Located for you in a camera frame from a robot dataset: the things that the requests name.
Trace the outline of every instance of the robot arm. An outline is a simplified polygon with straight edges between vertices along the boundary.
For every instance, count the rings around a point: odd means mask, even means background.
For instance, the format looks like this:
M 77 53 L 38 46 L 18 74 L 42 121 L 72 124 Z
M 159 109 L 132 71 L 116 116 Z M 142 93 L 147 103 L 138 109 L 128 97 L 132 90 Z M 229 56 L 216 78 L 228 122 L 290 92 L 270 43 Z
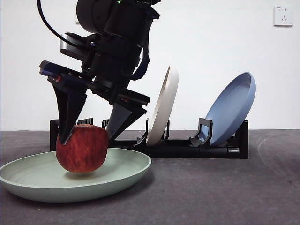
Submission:
M 150 98 L 128 90 L 131 80 L 141 79 L 149 63 L 149 30 L 159 14 L 151 5 L 159 0 L 79 0 L 77 17 L 87 37 L 66 33 L 60 52 L 82 61 L 82 71 L 43 61 L 40 74 L 48 76 L 57 97 L 60 143 L 66 143 L 84 106 L 86 90 L 113 105 L 107 132 L 114 140 L 146 113 Z

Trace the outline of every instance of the light green plate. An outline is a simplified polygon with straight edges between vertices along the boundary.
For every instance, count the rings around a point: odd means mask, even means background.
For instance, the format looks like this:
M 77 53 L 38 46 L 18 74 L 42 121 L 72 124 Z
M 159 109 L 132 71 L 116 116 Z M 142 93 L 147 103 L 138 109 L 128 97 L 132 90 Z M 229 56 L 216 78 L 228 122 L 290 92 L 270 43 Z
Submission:
M 1 184 L 22 198 L 49 203 L 79 202 L 115 194 L 134 185 L 151 159 L 140 152 L 109 148 L 104 164 L 91 173 L 72 173 L 55 152 L 24 157 L 0 168 Z

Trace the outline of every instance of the plate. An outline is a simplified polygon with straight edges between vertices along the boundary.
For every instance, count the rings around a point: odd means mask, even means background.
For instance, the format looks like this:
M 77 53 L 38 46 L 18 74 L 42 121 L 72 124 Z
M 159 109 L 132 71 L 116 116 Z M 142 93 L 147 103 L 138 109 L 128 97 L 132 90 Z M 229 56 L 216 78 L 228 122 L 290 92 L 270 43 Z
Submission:
M 178 82 L 177 70 L 173 66 L 169 66 L 148 129 L 147 146 L 159 143 L 164 134 L 175 101 Z
M 212 120 L 211 146 L 226 142 L 247 117 L 255 98 L 256 84 L 250 73 L 237 76 L 219 95 L 206 119 Z M 204 141 L 208 127 L 202 126 L 199 139 Z
M 90 173 L 72 173 L 55 151 L 24 157 L 0 168 L 1 184 L 11 193 L 49 203 L 79 202 L 115 194 L 134 185 L 151 159 L 137 151 L 109 148 L 104 164 Z

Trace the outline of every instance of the white plate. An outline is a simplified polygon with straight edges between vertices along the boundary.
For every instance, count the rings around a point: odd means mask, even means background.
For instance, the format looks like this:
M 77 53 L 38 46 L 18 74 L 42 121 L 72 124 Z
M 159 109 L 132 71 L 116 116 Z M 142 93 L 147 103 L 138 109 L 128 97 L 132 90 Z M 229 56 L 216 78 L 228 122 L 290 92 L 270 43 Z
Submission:
M 148 129 L 146 145 L 153 146 L 160 142 L 171 115 L 178 88 L 179 76 L 173 66 L 169 66 L 158 101 Z

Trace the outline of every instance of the white wall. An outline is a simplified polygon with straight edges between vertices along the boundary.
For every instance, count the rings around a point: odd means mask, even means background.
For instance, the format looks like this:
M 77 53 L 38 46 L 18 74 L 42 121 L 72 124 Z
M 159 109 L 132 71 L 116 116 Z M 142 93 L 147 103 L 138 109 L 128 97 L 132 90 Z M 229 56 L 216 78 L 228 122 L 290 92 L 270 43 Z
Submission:
M 45 16 L 60 33 L 88 34 L 75 23 L 76 0 L 43 0 Z M 292 5 L 294 26 L 275 28 L 273 6 Z M 130 129 L 143 129 L 151 117 L 170 63 L 180 74 L 171 114 L 172 129 L 196 129 L 223 88 L 242 72 L 257 85 L 248 115 L 251 129 L 300 128 L 299 0 L 162 0 L 150 34 L 151 63 L 146 76 L 129 88 L 151 97 L 147 115 Z M 1 1 L 1 129 L 48 130 L 58 117 L 53 88 L 40 75 L 48 60 L 79 70 L 80 62 L 59 52 L 59 40 L 43 25 L 34 0 Z M 80 119 L 95 124 L 111 106 L 88 94 Z
M 1 1 L 0 1 L 0 32 L 1 32 Z M 0 52 L 2 52 L 1 51 L 1 36 L 0 36 Z M 0 72 L 0 98 L 1 98 L 1 93 L 2 93 L 2 91 L 1 91 L 1 72 Z

